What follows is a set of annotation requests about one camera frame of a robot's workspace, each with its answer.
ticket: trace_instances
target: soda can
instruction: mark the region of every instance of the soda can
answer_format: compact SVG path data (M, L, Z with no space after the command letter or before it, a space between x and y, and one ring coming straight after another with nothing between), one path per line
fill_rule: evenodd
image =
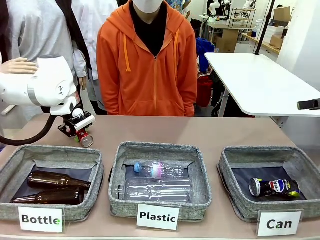
M287 179L264 181L262 179L252 178L250 179L249 190L254 197L282 195L298 198L300 196L300 188L297 181Z
M83 128L76 132L76 136L82 147L89 148L92 144L94 144L94 138L87 133L87 131Z

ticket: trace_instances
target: storage bin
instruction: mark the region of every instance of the storage bin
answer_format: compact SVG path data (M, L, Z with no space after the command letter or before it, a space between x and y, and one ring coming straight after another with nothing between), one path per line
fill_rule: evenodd
M30 172L36 170L68 174L91 182L91 186L79 205L10 203L14 197L41 191L28 187L26 183ZM21 146L0 171L0 220L18 221L18 207L30 207L64 209L66 221L82 221L97 200L103 175L102 154L98 150L66 146Z
M259 210L300 210L303 218L320 216L320 171L299 148L286 146L230 146L222 150L220 176L237 216L256 222ZM254 197L249 180L292 179L299 184L299 198L278 195Z
M125 180L131 178L131 171L136 162L161 161L167 164L184 166L186 177L192 180L192 203L151 202L118 199L117 189ZM200 150L194 146L124 142L115 156L109 184L109 200L112 215L136 218L139 204L180 208L179 221L198 222L205 217L206 209L212 202L212 193L206 166Z

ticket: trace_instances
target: metal rack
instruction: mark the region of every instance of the metal rack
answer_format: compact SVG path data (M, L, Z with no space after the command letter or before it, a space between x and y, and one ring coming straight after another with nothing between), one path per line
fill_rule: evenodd
M255 9L233 8L231 17L230 17L229 27L233 28L235 22L246 22L246 27L251 28L255 18L255 14L256 14Z

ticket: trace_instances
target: orange hoodie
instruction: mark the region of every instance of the orange hoodie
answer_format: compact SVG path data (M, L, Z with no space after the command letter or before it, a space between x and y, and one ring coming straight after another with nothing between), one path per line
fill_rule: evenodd
M98 76L108 114L193 116L197 98L194 30L165 2L164 42L154 57L135 32L129 2L111 14L97 39Z

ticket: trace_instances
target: face mask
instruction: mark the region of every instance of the face mask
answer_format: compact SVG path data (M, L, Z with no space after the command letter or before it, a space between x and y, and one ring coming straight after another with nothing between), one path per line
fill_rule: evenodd
M141 12L153 14L160 8L163 0L133 0L133 2Z

